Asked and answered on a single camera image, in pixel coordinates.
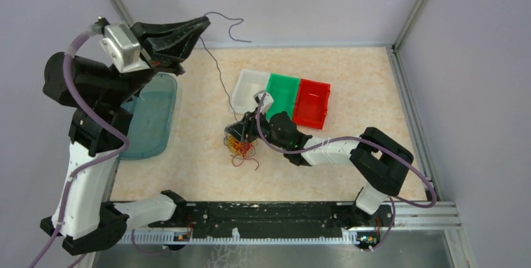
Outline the red plastic bin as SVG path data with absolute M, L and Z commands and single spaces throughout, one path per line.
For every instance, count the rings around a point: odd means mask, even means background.
M 331 85 L 301 79 L 292 120 L 299 126 L 322 130 L 327 116 Z

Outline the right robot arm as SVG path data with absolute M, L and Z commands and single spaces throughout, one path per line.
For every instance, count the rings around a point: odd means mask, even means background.
M 400 193 L 414 160 L 408 149 L 378 128 L 367 127 L 359 138 L 319 138 L 299 131 L 284 111 L 270 119 L 247 112 L 225 132 L 239 143 L 262 140 L 297 166 L 354 166 L 366 180 L 353 207 L 353 219 L 359 225 L 369 225 L 381 203 Z

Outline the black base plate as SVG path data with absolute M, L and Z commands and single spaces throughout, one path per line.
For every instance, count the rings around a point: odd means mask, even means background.
M 390 205 L 368 215 L 351 202 L 194 202 L 149 226 L 183 227 L 194 239 L 339 239 L 349 229 L 390 222 Z

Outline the green plastic bin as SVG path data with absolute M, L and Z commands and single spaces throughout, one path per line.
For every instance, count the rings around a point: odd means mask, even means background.
M 274 102 L 267 111 L 268 120 L 273 115 L 283 111 L 287 113 L 289 118 L 292 118 L 300 80 L 300 78 L 275 73 L 270 75 L 266 91 L 271 95 Z

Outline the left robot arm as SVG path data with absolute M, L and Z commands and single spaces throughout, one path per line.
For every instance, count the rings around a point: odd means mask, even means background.
M 59 204 L 40 227 L 62 236 L 71 255 L 109 249 L 123 235 L 150 224 L 188 225 L 184 199 L 166 190 L 150 199 L 113 203 L 106 191 L 115 163 L 130 145 L 133 114 L 124 109 L 159 73 L 182 75 L 202 33 L 202 16 L 180 23 L 111 24 L 100 18 L 44 69 L 46 96 L 75 109 L 68 136 L 68 170 Z

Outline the teal translucent tray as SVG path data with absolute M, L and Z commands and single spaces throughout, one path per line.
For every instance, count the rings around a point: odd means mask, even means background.
M 168 144 L 178 86 L 174 77 L 156 75 L 139 95 L 122 107 L 133 114 L 128 131 L 130 146 L 121 153 L 126 161 L 144 160 L 162 154 Z

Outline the white plastic bin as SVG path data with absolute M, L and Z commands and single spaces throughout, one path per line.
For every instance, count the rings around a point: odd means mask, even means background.
M 230 99 L 236 114 L 255 110 L 257 102 L 254 95 L 267 88 L 270 76 L 270 73 L 249 69 L 240 72 Z

